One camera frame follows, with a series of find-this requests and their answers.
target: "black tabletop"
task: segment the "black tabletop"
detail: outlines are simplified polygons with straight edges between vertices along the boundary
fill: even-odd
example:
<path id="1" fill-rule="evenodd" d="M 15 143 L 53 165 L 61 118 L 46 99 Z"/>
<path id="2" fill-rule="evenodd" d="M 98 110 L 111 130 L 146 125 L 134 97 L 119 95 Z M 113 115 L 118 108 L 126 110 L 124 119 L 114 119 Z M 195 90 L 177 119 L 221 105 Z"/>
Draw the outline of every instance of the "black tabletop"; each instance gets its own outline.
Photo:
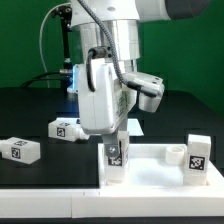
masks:
<path id="1" fill-rule="evenodd" d="M 100 137 L 88 141 L 67 142 L 48 138 L 48 123 L 57 117 L 78 117 L 77 102 L 60 89 L 0 89 L 0 139 L 19 137 L 41 144 L 41 159 L 31 165 L 1 159 L 1 189 L 98 188 L 97 144 Z M 224 168 L 224 119 L 194 96 L 181 91 L 165 93 L 154 114 L 137 107 L 129 114 L 137 118 L 144 136 L 132 136 L 131 143 L 187 143 L 188 134 L 212 138 L 212 162 Z M 11 223 L 0 220 L 0 223 Z M 29 220 L 14 220 L 29 223 Z M 43 223 L 223 223 L 222 218 L 150 218 L 42 220 Z"/>

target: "green wall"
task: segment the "green wall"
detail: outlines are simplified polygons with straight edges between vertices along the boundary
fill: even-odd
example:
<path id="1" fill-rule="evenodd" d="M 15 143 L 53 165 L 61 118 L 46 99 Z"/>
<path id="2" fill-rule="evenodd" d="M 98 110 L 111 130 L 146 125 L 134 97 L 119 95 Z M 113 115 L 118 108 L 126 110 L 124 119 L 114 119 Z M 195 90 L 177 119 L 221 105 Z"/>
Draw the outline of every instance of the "green wall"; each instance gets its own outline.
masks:
<path id="1" fill-rule="evenodd" d="M 19 86 L 43 73 L 39 29 L 46 13 L 66 0 L 0 0 L 0 87 Z M 166 89 L 191 92 L 224 115 L 224 9 L 213 0 L 198 18 L 140 25 L 139 69 L 165 79 Z M 60 20 L 49 19 L 44 32 L 49 70 L 63 64 Z M 74 49 L 73 61 L 79 61 Z"/>

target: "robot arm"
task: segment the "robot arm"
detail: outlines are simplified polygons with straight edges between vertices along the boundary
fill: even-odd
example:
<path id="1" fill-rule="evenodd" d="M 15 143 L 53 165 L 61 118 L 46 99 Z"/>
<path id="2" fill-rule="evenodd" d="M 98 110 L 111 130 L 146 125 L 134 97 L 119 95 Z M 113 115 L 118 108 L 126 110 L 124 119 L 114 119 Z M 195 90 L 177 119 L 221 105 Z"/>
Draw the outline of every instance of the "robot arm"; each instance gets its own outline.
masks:
<path id="1" fill-rule="evenodd" d="M 192 17 L 210 1 L 201 0 L 206 4 L 200 4 L 182 0 L 180 10 L 175 2 L 71 0 L 71 27 L 80 31 L 84 61 L 74 69 L 81 125 L 86 134 L 102 136 L 109 180 L 124 177 L 121 174 L 125 172 L 129 143 L 127 115 L 137 97 L 140 109 L 155 112 L 164 92 L 161 78 L 137 72 L 138 21 Z"/>

